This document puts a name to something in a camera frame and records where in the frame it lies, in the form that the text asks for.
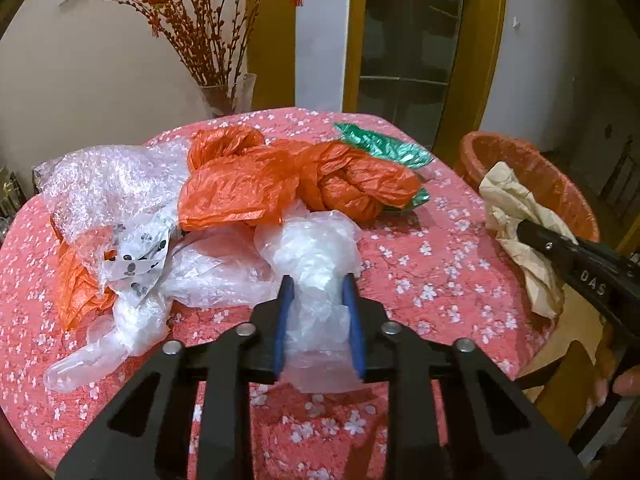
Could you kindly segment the small orange plastic bag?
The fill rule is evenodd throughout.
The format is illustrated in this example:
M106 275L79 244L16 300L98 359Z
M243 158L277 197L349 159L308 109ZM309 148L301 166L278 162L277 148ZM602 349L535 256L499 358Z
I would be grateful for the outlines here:
M82 233L71 243L66 242L58 228L54 228L54 234L60 247L53 302L62 329L68 332L74 330L87 314L113 307L116 294L99 283L98 265L116 252L106 240L106 229Z

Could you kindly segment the white bag with black dots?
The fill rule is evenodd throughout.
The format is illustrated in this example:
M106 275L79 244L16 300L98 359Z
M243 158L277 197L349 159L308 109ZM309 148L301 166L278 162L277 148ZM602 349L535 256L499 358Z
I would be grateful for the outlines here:
M120 299L137 307L163 273L177 223L177 209L169 205L115 226L115 255L102 264L101 281Z

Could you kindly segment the clear plastic bag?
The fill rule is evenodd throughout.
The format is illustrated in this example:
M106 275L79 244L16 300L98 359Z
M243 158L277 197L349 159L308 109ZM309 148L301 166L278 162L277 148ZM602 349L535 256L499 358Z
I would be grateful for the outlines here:
M254 243L274 274L288 276L294 296L286 315L284 379L302 393L362 388L349 348L347 275L360 275L360 227L341 211L291 212L278 226L258 226Z
M273 270L244 226L186 234L148 292L135 280L128 284L134 291L119 295L106 319L93 323L85 347L46 370L48 389L69 393L113 373L130 356L143 356L168 336L174 302L195 309L255 307L277 291Z

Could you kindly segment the orange plastic bag front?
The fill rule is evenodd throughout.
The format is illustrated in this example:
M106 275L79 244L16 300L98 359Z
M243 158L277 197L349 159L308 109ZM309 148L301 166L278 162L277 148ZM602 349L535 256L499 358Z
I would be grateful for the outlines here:
M268 144L249 126L202 129L186 155L189 177L178 198L181 229L192 232L234 222L278 224L296 200L296 151Z

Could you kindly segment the orange woven trash basket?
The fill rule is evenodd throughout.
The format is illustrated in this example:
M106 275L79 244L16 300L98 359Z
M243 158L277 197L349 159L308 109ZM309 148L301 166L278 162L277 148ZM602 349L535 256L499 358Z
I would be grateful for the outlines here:
M558 214L574 235L600 242L597 218L578 186L527 141L493 132L470 132L460 141L454 171L478 191L480 181L496 162L505 162L537 202Z

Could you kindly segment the pink floral tablecloth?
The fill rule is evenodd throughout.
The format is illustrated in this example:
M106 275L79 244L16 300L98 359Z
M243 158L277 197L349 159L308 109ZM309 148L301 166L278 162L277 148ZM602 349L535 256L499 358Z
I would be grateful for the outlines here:
M424 338L473 339L515 376L552 325L530 310L520 269L486 230L480 196L443 162L421 174L430 196L425 205L363 231L360 292ZM46 369L86 341L83 330L61 327L52 301L57 266L58 238L43 202L33 198L1 248L1 408L48 468L139 367L130 359L69 394L44 386ZM250 388L256 477L381 478L386 399L382 385L351 394L305 394L285 382Z

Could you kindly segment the green foil wrapper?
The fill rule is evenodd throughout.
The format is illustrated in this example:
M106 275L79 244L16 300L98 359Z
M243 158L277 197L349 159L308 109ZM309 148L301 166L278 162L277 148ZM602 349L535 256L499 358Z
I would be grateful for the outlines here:
M334 127L341 133L341 141L367 152L369 155L397 162L412 170L419 177L418 170L429 165L435 157L424 146L401 141L393 136L386 136L372 130L366 130L349 122L334 122Z

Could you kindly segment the orange plastic bag knotted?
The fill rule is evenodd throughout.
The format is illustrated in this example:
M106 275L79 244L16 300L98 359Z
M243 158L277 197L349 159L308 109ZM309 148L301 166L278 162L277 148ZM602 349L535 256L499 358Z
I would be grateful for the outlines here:
M405 208L421 188L405 166L341 141L310 144L294 162L297 196L309 210L337 210L360 224L372 222L386 208Z

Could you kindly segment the wooden framed glass door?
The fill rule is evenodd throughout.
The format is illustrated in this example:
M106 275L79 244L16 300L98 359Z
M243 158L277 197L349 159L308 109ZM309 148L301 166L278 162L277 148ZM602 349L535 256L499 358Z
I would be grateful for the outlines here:
M506 0L349 0L342 109L452 166L483 118L505 13Z

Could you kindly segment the glass vase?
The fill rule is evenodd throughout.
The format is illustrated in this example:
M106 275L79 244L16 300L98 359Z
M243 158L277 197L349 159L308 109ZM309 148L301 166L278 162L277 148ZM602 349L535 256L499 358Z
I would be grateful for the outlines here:
M224 84L201 87L200 93L205 106L206 117L215 119L224 116L250 112L257 76L242 74L233 88Z

